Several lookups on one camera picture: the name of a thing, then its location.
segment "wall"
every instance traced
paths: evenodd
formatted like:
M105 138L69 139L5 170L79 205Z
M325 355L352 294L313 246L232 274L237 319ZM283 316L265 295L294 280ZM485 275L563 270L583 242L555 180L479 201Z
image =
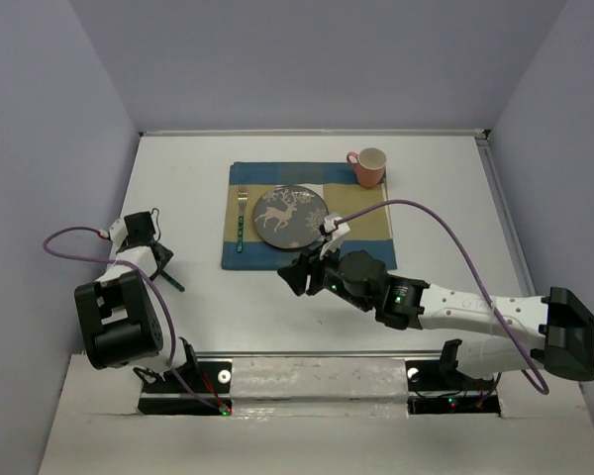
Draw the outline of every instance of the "wall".
M0 474L38 472L79 342L72 291L96 270L42 240L111 221L137 142L70 5L0 0ZM90 237L58 245L105 252Z
M490 128L564 0L70 0L139 130Z
M539 292L569 287L594 313L594 0L567 3L491 146Z

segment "fork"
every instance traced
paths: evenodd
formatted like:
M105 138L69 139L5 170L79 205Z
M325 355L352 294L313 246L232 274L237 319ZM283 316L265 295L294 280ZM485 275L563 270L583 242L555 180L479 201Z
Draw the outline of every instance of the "fork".
M245 185L238 187L238 252L242 252L245 236L245 208L247 207L248 190Z

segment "blue placemat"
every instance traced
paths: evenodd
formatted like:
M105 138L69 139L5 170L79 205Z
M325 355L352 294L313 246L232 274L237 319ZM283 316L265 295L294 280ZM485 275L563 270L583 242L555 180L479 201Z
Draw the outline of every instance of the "blue placemat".
M279 185L309 186L322 195L329 212L341 216L366 208L386 199L385 183L365 190L346 163L320 162L236 162L229 172L229 192L225 220L222 268L227 270L276 270L299 255L297 251L277 249L262 241L252 222L255 202L266 191ZM244 250L237 253L238 186L248 188L245 213ZM389 270L396 268L396 254L389 218L385 209L353 220L349 239L342 255L354 250L366 250L382 260Z

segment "mug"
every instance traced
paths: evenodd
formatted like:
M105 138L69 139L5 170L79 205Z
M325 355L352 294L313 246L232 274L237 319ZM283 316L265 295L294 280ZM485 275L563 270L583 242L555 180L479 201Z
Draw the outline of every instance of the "mug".
M351 151L346 160L363 188L375 187L385 174L387 156L378 148L366 148L361 153Z

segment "white table surface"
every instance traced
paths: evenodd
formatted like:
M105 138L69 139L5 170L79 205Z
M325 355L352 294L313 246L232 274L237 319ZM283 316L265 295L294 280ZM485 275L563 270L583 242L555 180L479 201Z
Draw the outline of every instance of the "white table surface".
M161 209L180 294L160 282L178 332L204 351L354 351L442 348L454 332L397 332L332 295L296 298L273 272L220 268L229 165L343 160L368 146L388 154L390 198L440 213L470 251L489 290L520 295L473 138L143 138L123 214ZM215 219L205 220L209 213ZM455 247L416 210L391 209L401 275L475 287ZM154 473L594 475L594 428L576 383L546 376L540 396L507 373L492 415L371 417L145 417L130 368L95 371L73 356L42 475Z
M175 254L167 270L187 288L180 294L159 281L178 334L198 351L220 352L436 350L461 336L394 331L328 293L297 298L274 272L220 267L234 161L343 162L348 151L370 146L387 154L390 198L435 210L463 241L492 293L521 295L473 137L145 137L122 215L160 208L161 242ZM393 273L476 290L437 223L408 207L390 207L390 213L398 261Z

